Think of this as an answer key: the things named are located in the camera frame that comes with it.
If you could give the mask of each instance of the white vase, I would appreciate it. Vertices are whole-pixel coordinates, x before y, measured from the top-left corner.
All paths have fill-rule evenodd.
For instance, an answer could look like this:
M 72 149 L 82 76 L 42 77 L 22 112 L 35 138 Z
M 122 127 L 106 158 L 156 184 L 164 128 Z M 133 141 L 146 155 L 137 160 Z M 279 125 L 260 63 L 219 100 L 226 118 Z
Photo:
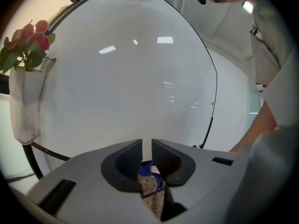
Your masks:
M 10 70 L 10 119 L 14 137 L 22 144 L 30 144 L 38 136 L 39 97 L 44 79 L 45 73 L 38 70 Z

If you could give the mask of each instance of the clothing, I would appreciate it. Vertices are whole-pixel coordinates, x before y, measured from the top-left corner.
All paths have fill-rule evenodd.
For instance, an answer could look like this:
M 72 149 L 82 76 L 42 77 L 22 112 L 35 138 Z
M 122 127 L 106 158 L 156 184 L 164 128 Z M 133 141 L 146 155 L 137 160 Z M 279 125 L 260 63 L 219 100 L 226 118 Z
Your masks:
M 251 46 L 256 65 L 256 83 L 268 85 L 288 59 L 295 42 L 279 11 L 270 0 L 254 0 Z

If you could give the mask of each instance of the black slot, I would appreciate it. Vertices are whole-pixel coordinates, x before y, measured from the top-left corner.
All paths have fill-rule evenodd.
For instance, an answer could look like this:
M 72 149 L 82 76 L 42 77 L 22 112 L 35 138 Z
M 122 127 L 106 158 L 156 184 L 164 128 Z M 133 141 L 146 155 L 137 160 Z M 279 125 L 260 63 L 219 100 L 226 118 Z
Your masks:
M 228 166 L 231 166 L 234 162 L 233 160 L 223 159 L 223 158 L 218 158 L 218 157 L 213 158 L 212 161 L 218 162 L 218 163 L 221 163 L 224 165 L 228 165 Z
M 54 216 L 62 206 L 67 196 L 76 185 L 75 182 L 63 179 L 39 205 L 41 209 Z

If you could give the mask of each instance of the bright light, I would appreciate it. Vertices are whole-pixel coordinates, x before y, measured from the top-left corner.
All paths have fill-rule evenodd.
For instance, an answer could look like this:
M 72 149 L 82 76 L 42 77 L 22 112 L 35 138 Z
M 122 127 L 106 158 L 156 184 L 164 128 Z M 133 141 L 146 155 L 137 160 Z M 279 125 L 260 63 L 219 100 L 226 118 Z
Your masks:
M 158 37 L 157 43 L 173 43 L 173 38 L 171 36 Z
M 249 13 L 253 11 L 253 5 L 250 2 L 245 2 L 243 4 L 243 8 L 245 8 Z
M 99 50 L 99 53 L 105 54 L 105 53 L 113 51 L 113 50 L 116 50 L 115 46 L 111 46 L 111 47 L 104 48 L 103 50 Z

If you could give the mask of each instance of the person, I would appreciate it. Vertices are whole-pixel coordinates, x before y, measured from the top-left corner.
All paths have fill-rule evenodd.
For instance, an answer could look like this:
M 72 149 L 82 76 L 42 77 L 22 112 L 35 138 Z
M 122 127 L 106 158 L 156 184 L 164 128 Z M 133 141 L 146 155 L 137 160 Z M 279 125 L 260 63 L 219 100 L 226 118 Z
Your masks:
M 232 2 L 236 0 L 214 1 Z M 278 72 L 283 68 L 284 64 L 289 60 L 291 54 L 294 53 L 294 50 L 297 50 L 296 45 L 288 32 L 287 26 L 284 24 L 280 13 L 274 5 L 272 5 L 270 0 L 245 1 L 249 1 L 254 7 L 254 28 L 252 29 L 250 36 L 256 66 L 256 83 L 268 86 L 271 84 L 271 81 L 276 77 Z M 271 98 L 265 99 L 263 106 L 254 119 L 251 127 L 242 139 L 230 150 L 231 152 L 238 153 L 244 144 L 253 143 L 261 134 L 273 131 L 277 127 L 277 118 L 279 115 L 273 115 L 272 110 L 278 110 L 279 107 L 277 106 L 281 106 L 283 108 L 284 105 L 275 104 L 275 101 L 273 101 L 273 95 L 271 94 L 269 96 Z M 298 99 L 295 98 L 294 101 L 295 102 L 292 107 L 293 110 L 296 109 L 294 106 L 295 104 L 298 104 Z M 292 116 L 291 111 L 292 109 L 290 109 L 289 114 L 284 115 Z

